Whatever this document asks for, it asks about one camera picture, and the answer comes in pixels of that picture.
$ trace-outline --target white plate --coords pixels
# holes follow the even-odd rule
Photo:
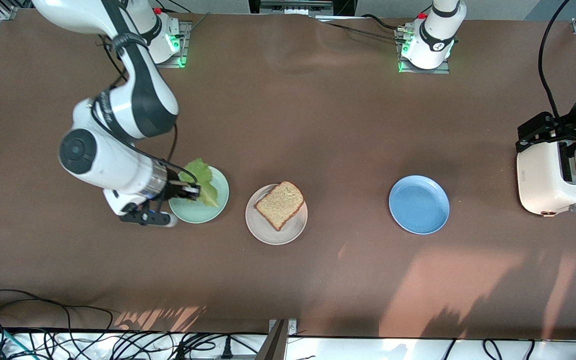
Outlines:
[[[255,208],[255,204],[266,196],[277,184],[262,187],[256,191],[246,205],[246,225],[250,233],[259,241],[270,245],[283,245],[297,239],[306,228],[308,207],[306,201],[290,220],[286,221],[281,231],[275,230],[264,215]]]

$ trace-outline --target table surface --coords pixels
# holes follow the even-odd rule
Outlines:
[[[450,75],[423,75],[398,73],[388,41],[307,16],[208,15],[186,68],[161,72],[182,109],[173,161],[217,167],[230,200],[209,223],[145,228],[58,162],[73,106],[117,77],[97,37],[22,10],[0,27],[0,288],[116,310],[122,329],[263,331],[296,318],[306,335],[576,338],[576,215],[529,214],[515,180],[517,126],[549,109],[545,26],[466,21]],[[565,113],[576,101],[566,22],[544,66]],[[139,147],[164,155],[171,141]],[[411,174],[450,198],[435,234],[390,215],[391,187]],[[245,207],[282,180],[304,193],[308,225],[270,246]],[[65,325],[58,308],[22,305],[5,324]],[[79,315],[75,327],[105,326]]]

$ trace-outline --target bread crust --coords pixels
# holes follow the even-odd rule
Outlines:
[[[261,200],[257,201],[256,204],[254,205],[254,209],[256,209],[259,212],[259,214],[261,214],[268,221],[268,223],[270,223],[270,225],[272,225],[272,227],[274,228],[275,231],[281,231],[282,228],[284,227],[284,225],[286,225],[286,223],[288,223],[288,221],[290,219],[292,219],[293,217],[295,217],[295,215],[297,215],[299,210],[302,209],[302,206],[306,202],[306,198],[304,197],[304,193],[302,192],[302,189],[299,189],[299,187],[297,187],[297,185],[293,184],[290,181],[282,181],[282,182],[278,183],[275,187],[272,188],[272,190],[270,190],[268,192],[268,194],[266,194],[266,196],[269,196],[270,194],[272,194],[275,191],[275,189],[277,189],[279,187],[279,185],[284,184],[284,183],[288,183],[288,184],[292,185],[293,187],[297,188],[299,193],[301,193],[301,203],[297,207],[297,210],[295,210],[295,212],[293,212],[290,216],[288,216],[288,218],[279,226],[279,228],[277,228],[275,226],[275,224],[273,224],[273,222],[270,221],[270,219],[268,217],[266,217],[266,215],[261,210],[259,210],[258,204],[259,204],[259,201],[261,201]]]

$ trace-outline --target blue plate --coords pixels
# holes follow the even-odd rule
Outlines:
[[[444,189],[431,178],[420,175],[399,180],[390,191],[388,205],[397,224],[418,235],[438,231],[450,214]]]

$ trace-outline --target cable connector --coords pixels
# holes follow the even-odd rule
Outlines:
[[[232,359],[233,351],[231,351],[231,336],[226,337],[226,344],[223,346],[223,353],[221,354],[222,359]]]

